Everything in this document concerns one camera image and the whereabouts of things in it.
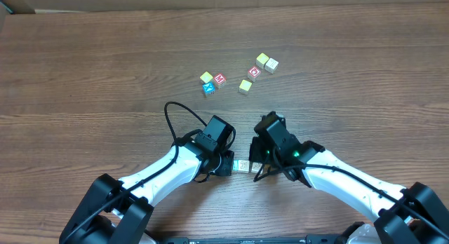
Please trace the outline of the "white patterned block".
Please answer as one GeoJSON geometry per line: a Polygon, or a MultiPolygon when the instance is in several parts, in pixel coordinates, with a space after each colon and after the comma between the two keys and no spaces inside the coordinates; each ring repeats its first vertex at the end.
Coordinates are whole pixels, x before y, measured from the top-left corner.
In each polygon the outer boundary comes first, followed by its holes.
{"type": "Polygon", "coordinates": [[[237,170],[239,172],[249,173],[250,172],[250,162],[245,161],[245,160],[238,160],[237,161],[237,170]]]}

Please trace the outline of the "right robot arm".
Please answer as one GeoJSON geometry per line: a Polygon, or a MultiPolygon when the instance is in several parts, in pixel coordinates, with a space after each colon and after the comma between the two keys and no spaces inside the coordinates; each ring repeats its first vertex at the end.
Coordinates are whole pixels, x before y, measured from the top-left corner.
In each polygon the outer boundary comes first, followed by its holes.
{"type": "Polygon", "coordinates": [[[254,127],[249,159],[261,163],[254,180],[284,174],[346,203],[369,223],[355,223],[336,243],[447,243],[448,209],[427,185],[384,182],[341,161],[324,146],[300,142],[283,116],[270,112],[254,127]]]}

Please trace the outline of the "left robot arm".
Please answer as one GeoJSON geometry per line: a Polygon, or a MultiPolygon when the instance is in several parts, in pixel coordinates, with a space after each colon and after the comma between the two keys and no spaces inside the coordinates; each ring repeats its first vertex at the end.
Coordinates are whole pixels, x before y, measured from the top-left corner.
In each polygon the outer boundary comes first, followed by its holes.
{"type": "Polygon", "coordinates": [[[154,207],[198,175],[229,176],[236,131],[218,116],[175,139],[170,151],[145,169],[114,179],[99,176],[60,235],[60,243],[151,243],[144,235],[154,207]]]}

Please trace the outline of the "white letter block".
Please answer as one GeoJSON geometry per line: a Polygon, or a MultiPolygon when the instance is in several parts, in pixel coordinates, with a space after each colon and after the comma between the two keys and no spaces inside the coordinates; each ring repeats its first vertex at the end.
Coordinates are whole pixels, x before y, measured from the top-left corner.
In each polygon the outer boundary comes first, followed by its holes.
{"type": "Polygon", "coordinates": [[[257,174],[261,170],[263,172],[263,167],[261,163],[252,162],[250,167],[250,172],[257,174]]]}

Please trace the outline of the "green A block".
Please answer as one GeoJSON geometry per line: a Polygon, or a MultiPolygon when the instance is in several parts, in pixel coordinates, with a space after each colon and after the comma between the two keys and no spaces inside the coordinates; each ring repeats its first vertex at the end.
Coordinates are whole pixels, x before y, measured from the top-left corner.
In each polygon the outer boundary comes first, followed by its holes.
{"type": "Polygon", "coordinates": [[[233,171],[238,171],[238,170],[239,170],[239,161],[233,160],[233,171]]]}

